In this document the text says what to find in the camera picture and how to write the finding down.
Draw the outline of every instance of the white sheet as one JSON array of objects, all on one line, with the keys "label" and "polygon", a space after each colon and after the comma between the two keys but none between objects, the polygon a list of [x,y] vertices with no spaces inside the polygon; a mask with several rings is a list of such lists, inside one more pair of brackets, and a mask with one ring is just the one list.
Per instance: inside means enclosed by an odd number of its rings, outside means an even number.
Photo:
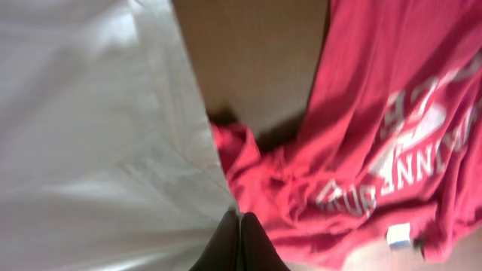
[{"label": "white sheet", "polygon": [[187,270],[235,204],[167,0],[0,2],[0,270]]}]

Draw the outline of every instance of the red fabric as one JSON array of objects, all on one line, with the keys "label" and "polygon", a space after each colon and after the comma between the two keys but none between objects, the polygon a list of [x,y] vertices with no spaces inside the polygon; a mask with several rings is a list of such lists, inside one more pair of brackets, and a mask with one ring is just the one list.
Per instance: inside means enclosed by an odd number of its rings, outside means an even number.
[{"label": "red fabric", "polygon": [[213,126],[229,187],[285,260],[339,268],[410,223],[445,259],[482,219],[482,2],[331,1],[297,139]]}]

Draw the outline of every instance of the white tag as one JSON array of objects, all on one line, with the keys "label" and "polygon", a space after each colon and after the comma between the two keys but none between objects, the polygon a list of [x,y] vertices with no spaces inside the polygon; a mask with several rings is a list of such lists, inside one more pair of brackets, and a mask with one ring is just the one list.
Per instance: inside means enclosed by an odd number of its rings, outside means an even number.
[{"label": "white tag", "polygon": [[389,227],[386,242],[390,248],[400,248],[410,245],[410,223],[396,224]]}]

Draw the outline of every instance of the wooden floor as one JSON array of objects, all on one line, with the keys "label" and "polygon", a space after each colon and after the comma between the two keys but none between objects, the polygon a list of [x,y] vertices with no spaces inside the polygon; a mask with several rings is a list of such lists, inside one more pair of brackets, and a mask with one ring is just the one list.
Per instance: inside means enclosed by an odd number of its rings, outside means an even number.
[{"label": "wooden floor", "polygon": [[[327,1],[173,2],[208,113],[247,123],[265,151],[292,139],[327,32]],[[479,270],[479,251],[481,231],[435,265],[424,263],[419,251],[391,252],[380,240],[356,249],[345,270]]]}]

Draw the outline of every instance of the red t-shirt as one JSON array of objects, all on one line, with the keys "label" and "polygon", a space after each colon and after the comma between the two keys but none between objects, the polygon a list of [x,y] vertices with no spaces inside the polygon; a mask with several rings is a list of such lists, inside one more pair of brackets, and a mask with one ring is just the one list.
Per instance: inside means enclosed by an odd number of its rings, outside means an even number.
[{"label": "red t-shirt", "polygon": [[285,260],[339,268],[401,223],[445,259],[482,219],[481,46],[479,0],[332,0],[297,139],[213,126],[241,211]]}]

